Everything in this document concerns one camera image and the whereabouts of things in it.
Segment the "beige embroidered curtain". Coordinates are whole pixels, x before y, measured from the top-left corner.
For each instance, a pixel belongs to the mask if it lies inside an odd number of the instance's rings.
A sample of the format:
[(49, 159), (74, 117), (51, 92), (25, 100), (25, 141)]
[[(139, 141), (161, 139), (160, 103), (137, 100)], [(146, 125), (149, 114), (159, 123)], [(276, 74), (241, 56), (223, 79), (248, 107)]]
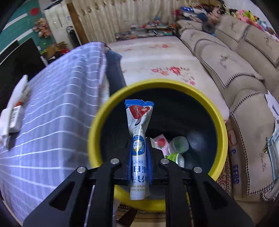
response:
[(172, 24), (175, 10), (194, 6), (197, 1), (72, 1), (90, 42), (114, 43), (115, 34), (132, 25), (144, 25), (158, 17)]

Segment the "blue white snack wrapper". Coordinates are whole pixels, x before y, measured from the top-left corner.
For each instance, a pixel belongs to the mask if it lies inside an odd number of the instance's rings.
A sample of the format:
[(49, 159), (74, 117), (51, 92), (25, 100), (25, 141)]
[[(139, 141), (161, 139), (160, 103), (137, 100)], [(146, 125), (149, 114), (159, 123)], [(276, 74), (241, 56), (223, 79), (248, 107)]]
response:
[(151, 161), (146, 131), (154, 103), (139, 99), (125, 100), (128, 129), (131, 135), (130, 199), (143, 200), (149, 196)]

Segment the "black tower fan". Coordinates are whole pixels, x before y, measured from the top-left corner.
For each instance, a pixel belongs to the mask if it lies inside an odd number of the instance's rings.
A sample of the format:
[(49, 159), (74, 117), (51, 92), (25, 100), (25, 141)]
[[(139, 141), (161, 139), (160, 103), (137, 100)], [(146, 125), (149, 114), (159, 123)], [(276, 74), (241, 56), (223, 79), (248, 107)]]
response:
[(71, 44), (72, 44), (73, 48), (79, 47), (80, 46), (80, 41), (78, 39), (78, 36), (77, 36), (77, 34), (75, 32), (74, 27), (73, 26), (68, 26), (66, 28), (66, 32), (68, 34), (68, 37), (69, 37), (69, 39), (71, 41)]

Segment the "pile of plush toys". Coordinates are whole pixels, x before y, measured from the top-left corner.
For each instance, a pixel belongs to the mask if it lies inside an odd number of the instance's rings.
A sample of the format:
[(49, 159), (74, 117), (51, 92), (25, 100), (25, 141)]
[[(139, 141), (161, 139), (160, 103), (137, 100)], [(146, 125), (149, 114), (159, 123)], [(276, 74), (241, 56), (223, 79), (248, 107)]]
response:
[(268, 27), (265, 21), (248, 10), (226, 9), (225, 6), (215, 6), (211, 10), (200, 13), (195, 13), (194, 9), (191, 10), (191, 16), (186, 17), (182, 12), (176, 16), (176, 27), (178, 30), (195, 29), (213, 35), (216, 27), (221, 25), (221, 19), (227, 16), (236, 19), (237, 22), (242, 21), (245, 24), (253, 25), (278, 42), (278, 35), (272, 28)]

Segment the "white barcode box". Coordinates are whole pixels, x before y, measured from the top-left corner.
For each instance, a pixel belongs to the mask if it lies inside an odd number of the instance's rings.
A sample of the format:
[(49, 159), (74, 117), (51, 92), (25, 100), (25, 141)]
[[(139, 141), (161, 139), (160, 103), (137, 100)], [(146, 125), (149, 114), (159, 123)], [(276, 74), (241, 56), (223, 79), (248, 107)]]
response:
[(24, 118), (24, 112), (24, 105), (18, 105), (13, 108), (9, 124), (9, 133), (17, 133), (20, 131)]

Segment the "white green yogurt cup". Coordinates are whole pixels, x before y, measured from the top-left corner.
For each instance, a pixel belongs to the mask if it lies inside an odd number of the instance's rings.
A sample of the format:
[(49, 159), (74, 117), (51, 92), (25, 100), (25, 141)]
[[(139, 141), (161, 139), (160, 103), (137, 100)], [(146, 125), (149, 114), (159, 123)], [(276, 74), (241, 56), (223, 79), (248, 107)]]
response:
[(183, 154), (189, 150), (189, 142), (186, 137), (179, 136), (173, 138), (168, 145), (168, 155), (166, 157), (171, 161), (184, 167), (185, 161)]

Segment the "blue checkered tablecloth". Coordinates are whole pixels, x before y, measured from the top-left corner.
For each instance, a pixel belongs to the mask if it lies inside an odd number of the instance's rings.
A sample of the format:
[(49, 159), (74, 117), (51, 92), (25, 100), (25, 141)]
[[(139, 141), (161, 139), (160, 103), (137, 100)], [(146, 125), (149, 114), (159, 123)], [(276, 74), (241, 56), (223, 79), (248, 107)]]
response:
[(22, 126), (1, 147), (1, 195), (20, 222), (79, 166), (100, 107), (103, 43), (80, 46), (29, 81)]

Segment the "large black television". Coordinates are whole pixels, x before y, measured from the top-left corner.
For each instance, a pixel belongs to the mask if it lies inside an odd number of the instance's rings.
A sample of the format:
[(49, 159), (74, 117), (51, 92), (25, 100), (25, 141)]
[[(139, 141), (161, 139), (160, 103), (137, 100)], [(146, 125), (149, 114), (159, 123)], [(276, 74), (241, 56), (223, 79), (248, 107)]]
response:
[(11, 94), (24, 75), (28, 80), (45, 68), (32, 38), (24, 41), (1, 62), (0, 107), (5, 109)]

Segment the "floral white bed mat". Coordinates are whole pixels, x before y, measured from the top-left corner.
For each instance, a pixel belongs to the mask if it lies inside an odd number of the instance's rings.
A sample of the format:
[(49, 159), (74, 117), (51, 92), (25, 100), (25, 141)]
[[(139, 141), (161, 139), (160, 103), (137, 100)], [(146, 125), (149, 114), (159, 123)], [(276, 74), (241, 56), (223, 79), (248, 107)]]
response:
[(140, 38), (110, 43), (121, 55), (121, 69), (126, 85), (147, 79), (171, 79), (201, 91), (229, 119), (229, 108), (217, 85), (199, 60), (174, 36)]

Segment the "glass low table with clutter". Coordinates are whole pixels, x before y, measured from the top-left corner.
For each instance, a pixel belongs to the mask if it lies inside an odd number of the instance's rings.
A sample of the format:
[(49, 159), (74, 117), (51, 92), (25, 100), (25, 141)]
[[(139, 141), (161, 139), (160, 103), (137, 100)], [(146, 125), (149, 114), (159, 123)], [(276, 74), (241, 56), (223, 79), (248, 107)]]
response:
[(154, 24), (148, 23), (142, 26), (132, 25), (128, 31), (115, 33), (116, 41), (174, 36), (176, 34), (176, 24)]

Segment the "white paper towel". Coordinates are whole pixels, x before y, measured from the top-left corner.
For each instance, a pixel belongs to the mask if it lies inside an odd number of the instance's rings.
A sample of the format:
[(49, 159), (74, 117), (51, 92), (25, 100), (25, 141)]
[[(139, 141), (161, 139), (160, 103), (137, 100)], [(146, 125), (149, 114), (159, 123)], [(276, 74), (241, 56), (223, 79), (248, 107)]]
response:
[(20, 97), (22, 96), (27, 83), (28, 76), (24, 75), (15, 86), (6, 109), (1, 112), (1, 145), (3, 145), (4, 147), (7, 144), (7, 138), (9, 136), (9, 125), (13, 109), (20, 100)]

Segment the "beige sofa with covers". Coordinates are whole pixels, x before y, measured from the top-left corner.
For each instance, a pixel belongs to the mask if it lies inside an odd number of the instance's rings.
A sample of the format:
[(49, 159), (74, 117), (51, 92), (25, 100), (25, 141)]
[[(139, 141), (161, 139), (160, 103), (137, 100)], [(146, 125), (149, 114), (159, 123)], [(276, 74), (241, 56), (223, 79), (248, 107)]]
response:
[(233, 196), (278, 196), (278, 42), (253, 25), (225, 17), (213, 35), (178, 30), (213, 78), (227, 107)]

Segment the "hanging flower decoration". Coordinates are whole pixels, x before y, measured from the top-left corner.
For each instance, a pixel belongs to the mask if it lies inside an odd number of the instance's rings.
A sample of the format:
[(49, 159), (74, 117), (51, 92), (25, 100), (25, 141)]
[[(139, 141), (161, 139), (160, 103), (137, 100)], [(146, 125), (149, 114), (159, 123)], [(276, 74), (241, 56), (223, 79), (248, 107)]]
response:
[(36, 32), (39, 37), (48, 38), (51, 35), (50, 28), (45, 18), (38, 19), (32, 30)]

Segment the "yellow-rimmed black trash bin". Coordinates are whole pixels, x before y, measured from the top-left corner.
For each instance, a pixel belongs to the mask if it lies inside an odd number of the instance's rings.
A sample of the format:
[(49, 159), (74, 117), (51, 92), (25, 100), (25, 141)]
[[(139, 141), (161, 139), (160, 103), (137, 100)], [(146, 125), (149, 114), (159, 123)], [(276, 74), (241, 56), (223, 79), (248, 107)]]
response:
[(164, 135), (188, 139), (185, 167), (201, 167), (216, 180), (227, 158), (227, 132), (224, 119), (213, 102), (198, 89), (168, 79), (138, 82), (115, 92), (100, 108), (88, 135), (88, 159), (98, 167), (112, 158), (121, 160), (116, 176), (124, 179), (128, 169), (131, 136), (125, 100), (140, 99), (154, 103), (146, 136)]

